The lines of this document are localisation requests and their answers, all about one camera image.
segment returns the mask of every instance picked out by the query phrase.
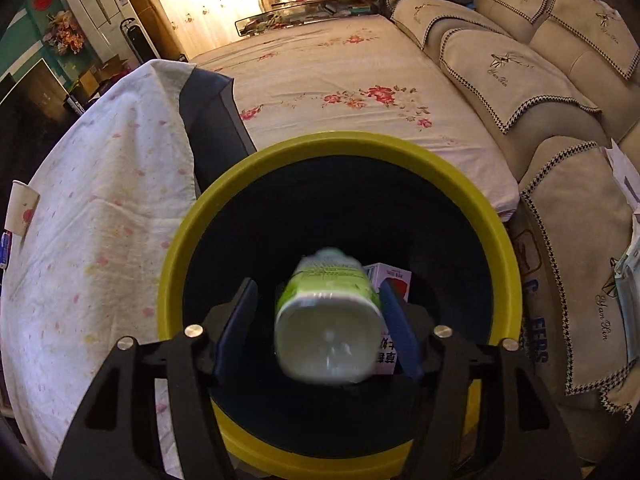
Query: yellow rim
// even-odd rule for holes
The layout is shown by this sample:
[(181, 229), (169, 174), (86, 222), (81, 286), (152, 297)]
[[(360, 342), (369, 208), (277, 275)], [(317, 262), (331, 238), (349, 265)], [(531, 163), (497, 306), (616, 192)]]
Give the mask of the yellow rim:
[[(494, 292), (489, 337), (496, 344), (518, 338), (522, 319), (520, 276), (507, 233), (488, 200), (456, 168), (405, 140), (365, 132), (327, 132), (275, 144), (254, 153), (220, 176), (196, 201), (180, 224), (162, 267), (158, 291), (158, 332), (169, 339), (182, 330), (182, 292), (189, 262), (213, 217), (238, 192), (263, 175), (308, 158), (357, 155), (384, 160), (409, 170), (438, 187), (464, 213), (484, 249)], [(468, 397), (465, 431), (478, 420), (479, 384)], [(411, 442), (369, 456), (322, 459), (270, 446), (238, 426), (214, 403), (226, 448), (241, 460), (287, 479), (384, 479), (398, 475)]]

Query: blue pen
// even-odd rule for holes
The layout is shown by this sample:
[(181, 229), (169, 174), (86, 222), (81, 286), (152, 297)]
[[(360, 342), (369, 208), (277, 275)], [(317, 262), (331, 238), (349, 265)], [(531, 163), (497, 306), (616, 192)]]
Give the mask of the blue pen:
[(4, 270), (9, 266), (9, 254), (11, 253), (10, 231), (4, 231), (0, 237), (0, 269)]

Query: wall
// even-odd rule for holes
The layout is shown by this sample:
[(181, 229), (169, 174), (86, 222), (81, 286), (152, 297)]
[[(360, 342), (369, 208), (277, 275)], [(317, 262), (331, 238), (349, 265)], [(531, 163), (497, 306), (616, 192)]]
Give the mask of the wall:
[(34, 9), (33, 0), (25, 1), (0, 39), (0, 80), (7, 73), (18, 80), (40, 59), (44, 59), (60, 83), (69, 89), (82, 72), (97, 62), (97, 56), (88, 43), (78, 54), (69, 52), (64, 56), (58, 56), (52, 47), (42, 43), (49, 24), (47, 16), (54, 16), (65, 9), (62, 0), (52, 0), (46, 10)]

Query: white stripe on wall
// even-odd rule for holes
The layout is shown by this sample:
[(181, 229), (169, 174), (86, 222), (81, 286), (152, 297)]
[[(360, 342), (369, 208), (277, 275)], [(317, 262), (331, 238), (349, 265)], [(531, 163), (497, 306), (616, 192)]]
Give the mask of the white stripe on wall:
[(11, 27), (15, 22), (17, 22), (20, 18), (25, 17), (26, 15), (27, 15), (27, 9), (19, 10), (17, 14), (14, 16), (14, 18), (9, 22), (9, 27)]
[(24, 65), (31, 56), (33, 56), (34, 54), (37, 53), (37, 51), (39, 51), (44, 45), (42, 44), (41, 41), (36, 41), (34, 44), (32, 44), (25, 53), (23, 53), (18, 59), (16, 59), (12, 65), (9, 67), (8, 70), (6, 70), (6, 72), (4, 72), (2, 74), (2, 76), (0, 76), (0, 81), (2, 81), (2, 79), (4, 79), (4, 77), (7, 74), (15, 74), (16, 72), (18, 72), (18, 70), (20, 70), (20, 67), (22, 65)]

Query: metal screw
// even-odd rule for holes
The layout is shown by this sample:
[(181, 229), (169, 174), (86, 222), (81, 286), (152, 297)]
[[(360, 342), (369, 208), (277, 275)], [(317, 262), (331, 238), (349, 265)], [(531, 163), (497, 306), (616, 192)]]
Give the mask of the metal screw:
[(200, 325), (189, 325), (184, 329), (184, 335), (187, 337), (198, 337), (202, 335), (203, 332), (204, 329)]
[(502, 348), (504, 348), (507, 352), (515, 352), (518, 348), (520, 348), (520, 345), (515, 339), (507, 338), (502, 341)]
[(133, 346), (133, 343), (134, 343), (133, 338), (126, 335), (118, 339), (118, 342), (116, 343), (116, 345), (120, 350), (129, 350), (129, 348)]
[(453, 329), (447, 325), (438, 325), (433, 329), (433, 333), (441, 339), (446, 339), (447, 337), (451, 337), (453, 335)]

